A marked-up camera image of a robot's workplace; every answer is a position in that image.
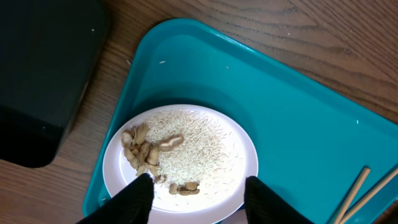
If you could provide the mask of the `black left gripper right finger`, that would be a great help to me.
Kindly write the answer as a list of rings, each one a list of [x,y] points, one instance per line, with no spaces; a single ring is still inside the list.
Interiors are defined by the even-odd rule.
[[[249,224],[312,224],[255,176],[246,178],[244,205]]]

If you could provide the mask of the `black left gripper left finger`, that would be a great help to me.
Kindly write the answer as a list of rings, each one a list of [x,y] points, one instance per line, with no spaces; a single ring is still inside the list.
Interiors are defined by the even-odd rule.
[[[144,173],[77,224],[147,224],[153,199],[153,180]]]

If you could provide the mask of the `white round plate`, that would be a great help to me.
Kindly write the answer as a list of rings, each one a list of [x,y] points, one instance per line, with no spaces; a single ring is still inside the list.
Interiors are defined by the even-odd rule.
[[[128,161],[122,135],[145,123],[146,141],[160,144],[173,135],[183,142],[160,152],[155,174],[149,223],[218,223],[244,202],[244,185],[258,174],[257,152],[251,138],[231,118],[195,105],[168,105],[130,119],[116,132],[105,150],[103,179],[111,197],[137,178]]]

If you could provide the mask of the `wooden chopstick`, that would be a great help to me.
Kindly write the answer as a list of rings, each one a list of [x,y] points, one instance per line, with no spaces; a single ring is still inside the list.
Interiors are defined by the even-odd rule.
[[[357,211],[369,202],[383,187],[385,187],[397,175],[397,168],[383,177],[366,195],[364,195],[343,216],[340,223],[346,223]]]
[[[337,213],[333,219],[332,224],[339,224],[342,220],[344,214],[346,213],[347,209],[351,205],[351,202],[355,198],[356,194],[358,193],[359,189],[363,185],[364,181],[366,180],[367,176],[370,173],[370,168],[363,167],[361,172],[359,173],[358,177],[354,181],[354,184],[351,186],[349,192],[344,197],[341,205],[338,207]]]

